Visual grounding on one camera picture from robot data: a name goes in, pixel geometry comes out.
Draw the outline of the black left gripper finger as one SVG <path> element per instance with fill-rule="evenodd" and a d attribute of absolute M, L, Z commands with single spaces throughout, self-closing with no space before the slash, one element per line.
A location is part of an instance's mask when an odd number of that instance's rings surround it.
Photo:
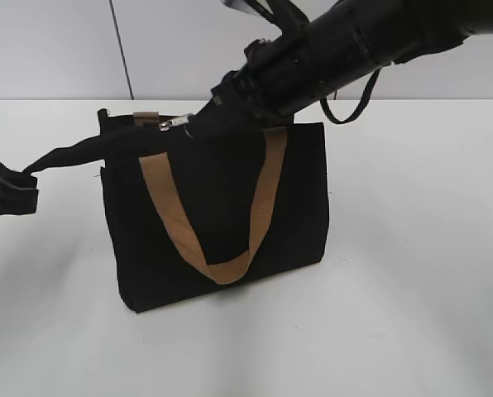
<path fill-rule="evenodd" d="M 37 178 L 0 163 L 0 216 L 33 214 L 37 201 Z"/>

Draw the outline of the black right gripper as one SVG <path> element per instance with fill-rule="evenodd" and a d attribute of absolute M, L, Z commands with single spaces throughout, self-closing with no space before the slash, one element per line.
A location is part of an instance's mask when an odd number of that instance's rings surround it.
<path fill-rule="evenodd" d="M 269 44 L 266 39 L 257 39 L 246 47 L 246 64 L 226 73 L 211 89 L 212 99 L 185 128 L 189 136 L 235 136 L 293 124 L 293 116 L 281 116 L 269 103 L 251 65 L 259 50 Z"/>

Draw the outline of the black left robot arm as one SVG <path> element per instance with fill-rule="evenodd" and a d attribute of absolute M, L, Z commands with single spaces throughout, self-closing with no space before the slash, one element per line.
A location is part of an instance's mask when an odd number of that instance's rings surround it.
<path fill-rule="evenodd" d="M 37 178 L 8 169 L 0 162 L 0 216 L 36 212 Z"/>

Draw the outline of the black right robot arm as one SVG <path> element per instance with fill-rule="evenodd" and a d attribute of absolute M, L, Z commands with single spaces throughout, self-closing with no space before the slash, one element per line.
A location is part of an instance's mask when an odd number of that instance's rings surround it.
<path fill-rule="evenodd" d="M 227 73 L 189 120 L 189 136 L 283 126 L 361 77 L 368 78 L 359 102 L 364 108 L 384 67 L 493 34 L 493 1 L 339 1 L 314 20 L 290 1 L 272 1 L 264 17 L 280 36 L 245 49 L 246 63 Z"/>

